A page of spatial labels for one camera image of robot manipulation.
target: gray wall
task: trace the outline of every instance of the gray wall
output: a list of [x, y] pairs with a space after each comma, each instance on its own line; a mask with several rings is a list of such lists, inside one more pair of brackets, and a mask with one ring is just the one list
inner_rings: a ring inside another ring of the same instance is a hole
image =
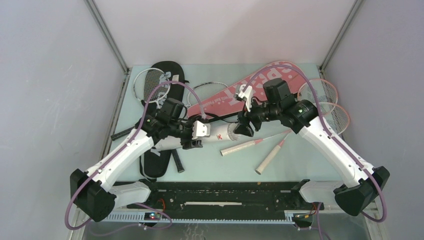
[[423, 239], [424, 1], [366, 0], [326, 73], [351, 117], [346, 141], [391, 173], [391, 238]]
[[0, 2], [0, 238], [65, 239], [69, 175], [99, 160], [123, 73], [83, 0]]

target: metal frame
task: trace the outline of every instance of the metal frame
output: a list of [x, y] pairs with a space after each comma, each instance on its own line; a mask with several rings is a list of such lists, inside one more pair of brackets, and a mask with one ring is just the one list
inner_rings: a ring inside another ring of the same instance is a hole
[[[97, 7], [95, 0], [84, 0], [85, 3], [87, 4], [88, 9], [90, 10], [94, 20], [96, 21], [97, 25], [99, 26], [99, 29], [101, 31], [101, 33], [103, 34], [103, 36], [105, 37], [105, 40], [107, 42], [107, 44], [110, 46], [111, 50], [113, 51], [116, 59], [119, 62], [119, 65], [121, 66], [123, 72], [124, 72], [124, 81], [122, 83], [122, 87], [120, 89], [120, 94], [119, 97], [117, 99], [117, 103], [116, 106], [114, 107], [114, 112], [113, 112], [113, 116], [111, 119], [111, 123], [110, 123], [110, 128], [109, 131], [107, 132], [107, 136], [106, 139], [104, 141], [104, 148], [103, 148], [103, 152], [101, 157], [103, 158], [105, 155], [107, 155], [108, 151], [110, 150], [111, 147], [111, 139], [110, 139], [110, 135], [115, 131], [116, 129], [116, 125], [118, 123], [118, 119], [119, 119], [119, 115], [121, 112], [121, 108], [123, 105], [123, 101], [124, 101], [124, 97], [125, 97], [125, 92], [126, 89], [128, 87], [129, 84], [129, 80], [130, 80], [130, 76], [131, 76], [131, 71], [127, 65], [127, 63], [124, 60], [124, 57], [122, 56], [116, 42], [114, 41], [112, 34], [110, 33], [100, 11], [99, 8]], [[365, 0], [355, 0], [352, 8], [350, 9], [345, 21], [343, 22], [336, 38], [334, 39], [334, 42], [332, 43], [330, 49], [328, 50], [322, 64], [320, 66], [318, 66], [318, 71], [320, 76], [323, 79], [326, 79], [326, 68], [328, 67], [329, 62], [331, 61], [335, 51], [337, 50], [340, 42], [342, 41], [342, 39], [345, 36], [345, 33], [347, 32], [349, 26], [351, 25], [352, 21], [354, 20], [354, 18], [356, 17], [358, 11], [360, 10], [362, 4], [364, 3]], [[371, 216], [375, 217], [375, 218], [379, 218], [379, 206], [378, 204], [375, 204], [375, 202], [373, 202], [372, 204], [370, 204], [367, 208], [366, 211], [367, 213], [371, 214]], [[135, 214], [136, 212], [140, 212], [139, 209], [134, 210], [134, 209], [126, 209], [126, 208], [121, 208], [117, 211], [112, 212], [113, 214], [116, 215], [128, 215], [128, 214]], [[285, 214], [288, 216], [292, 216], [293, 214], [298, 214], [298, 213], [303, 213], [304, 211], [286, 211]], [[332, 205], [326, 205], [325, 206], [325, 210], [322, 211], [322, 213], [342, 213], [343, 211], [338, 207], [338, 206], [332, 206]], [[88, 216], [81, 211], [79, 208], [77, 208], [75, 210], [75, 214], [74, 214], [74, 218], [71, 222], [71, 224], [73, 226], [79, 225], [82, 222], [84, 222], [85, 220], [88, 219]], [[179, 219], [179, 221], [181, 221], [181, 223], [185, 223], [185, 219]], [[261, 222], [261, 223], [274, 223], [274, 224], [289, 224], [289, 221], [286, 222]], [[389, 239], [389, 235], [387, 233], [387, 229], [386, 226], [384, 224], [381, 223], [376, 223], [373, 222], [369, 219], [366, 218], [366, 225], [368, 227], [368, 231], [371, 237], [371, 240], [388, 240]], [[69, 231], [69, 234], [67, 236], [68, 240], [81, 240], [83, 238], [84, 235], [84, 230], [85, 227], [79, 229], [79, 230], [75, 230], [75, 231]]]

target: badminton racket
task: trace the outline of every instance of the badminton racket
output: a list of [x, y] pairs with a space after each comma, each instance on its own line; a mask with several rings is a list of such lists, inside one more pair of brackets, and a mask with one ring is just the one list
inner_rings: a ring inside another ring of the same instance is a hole
[[[219, 93], [221, 90], [224, 90], [226, 88], [228, 88], [228, 85], [223, 82], [209, 81], [193, 87], [193, 90], [198, 95], [200, 100], [203, 101], [209, 98], [211, 95]], [[194, 104], [197, 104], [196, 98], [192, 95], [191, 92], [188, 92], [187, 105], [185, 106], [189, 108]]]
[[[134, 78], [134, 83], [132, 85], [132, 90], [134, 92], [135, 98], [140, 102], [144, 102], [147, 97], [152, 93], [153, 89], [166, 81], [169, 81], [169, 77], [171, 76], [170, 72], [165, 73], [159, 68], [148, 68], [146, 70], [141, 71]], [[156, 103], [157, 107], [163, 104], [163, 101], [167, 97], [171, 89], [170, 84], [166, 84], [160, 87], [150, 99], [149, 104]]]
[[[337, 104], [339, 100], [339, 94], [333, 84], [324, 79], [311, 79], [310, 83], [316, 92], [319, 103]], [[312, 95], [311, 88], [306, 83], [299, 88], [299, 91], [297, 92], [297, 99], [299, 101], [308, 100], [315, 106], [317, 105], [315, 103], [314, 96]]]
[[[324, 118], [329, 126], [328, 129], [330, 129], [337, 135], [342, 134], [348, 128], [351, 122], [346, 110], [340, 105], [337, 105], [331, 102], [320, 102], [319, 105], [321, 106], [321, 111], [324, 114]], [[281, 142], [279, 142], [272, 149], [272, 151], [268, 154], [268, 156], [266, 156], [266, 158], [255, 169], [255, 172], [257, 174], [261, 175], [264, 172], [265, 168], [272, 162], [272, 160], [280, 151], [281, 147], [286, 141], [286, 138], [289, 135], [289, 133], [283, 138]]]
[[243, 149], [247, 149], [249, 147], [252, 147], [252, 146], [255, 146], [256, 144], [261, 143], [264, 140], [270, 139], [270, 138], [275, 137], [275, 136], [280, 135], [280, 134], [288, 134], [291, 131], [292, 130], [287, 130], [287, 131], [284, 131], [284, 132], [281, 132], [281, 133], [277, 133], [277, 134], [274, 134], [274, 135], [271, 135], [271, 136], [268, 136], [268, 137], [265, 137], [265, 138], [259, 138], [259, 139], [256, 139], [256, 140], [250, 140], [250, 141], [243, 142], [243, 143], [240, 143], [240, 144], [235, 145], [235, 146], [232, 146], [232, 147], [228, 147], [228, 148], [222, 149], [220, 151], [221, 152], [221, 156], [225, 156], [225, 155], [228, 155], [228, 154], [231, 154], [231, 153], [238, 152], [238, 151], [243, 150]]

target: white cylindrical tube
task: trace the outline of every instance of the white cylindrical tube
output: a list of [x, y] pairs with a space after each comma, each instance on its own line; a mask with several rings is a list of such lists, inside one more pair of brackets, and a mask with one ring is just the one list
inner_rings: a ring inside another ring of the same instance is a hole
[[253, 146], [255, 144], [256, 144], [255, 140], [247, 141], [247, 142], [244, 142], [242, 144], [238, 144], [238, 145], [235, 145], [235, 146], [232, 146], [232, 147], [229, 147], [229, 148], [222, 149], [220, 152], [221, 152], [222, 156], [225, 156], [225, 155], [240, 151], [242, 149], [248, 148], [248, 147]]
[[280, 151], [281, 146], [280, 145], [276, 145], [274, 147], [274, 149], [272, 149], [272, 151], [268, 154], [268, 156], [266, 156], [265, 160], [263, 160], [260, 165], [256, 168], [255, 172], [259, 175], [262, 174], [262, 172], [264, 171], [264, 169], [268, 166], [268, 164], [270, 164], [270, 162], [274, 159], [274, 157], [277, 155], [277, 153]]
[[[239, 134], [234, 133], [236, 126], [237, 123], [211, 126], [209, 137], [199, 137], [198, 140], [201, 140], [202, 145], [220, 141], [236, 141], [240, 137]], [[169, 136], [160, 140], [154, 147], [159, 151], [181, 148], [181, 140]]]

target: racket grip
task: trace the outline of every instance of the racket grip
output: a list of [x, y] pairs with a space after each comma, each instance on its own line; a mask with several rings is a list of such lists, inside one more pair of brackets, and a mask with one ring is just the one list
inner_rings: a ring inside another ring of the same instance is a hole
[[185, 171], [183, 164], [181, 163], [180, 156], [178, 156], [178, 152], [176, 149], [171, 150], [173, 160], [175, 162], [176, 171], [180, 174]]
[[277, 153], [280, 151], [281, 147], [276, 145], [274, 149], [266, 156], [266, 158], [260, 163], [260, 165], [256, 168], [255, 172], [259, 175], [265, 170], [265, 168], [270, 164], [270, 162], [274, 159]]
[[235, 152], [240, 151], [242, 149], [246, 149], [248, 147], [251, 147], [255, 144], [256, 144], [255, 141], [252, 140], [252, 141], [247, 141], [247, 142], [239, 144], [239, 145], [235, 145], [235, 146], [232, 146], [232, 147], [229, 147], [229, 148], [222, 149], [220, 151], [221, 156], [225, 156], [225, 155], [228, 155], [228, 154], [231, 154], [231, 153], [235, 153]]

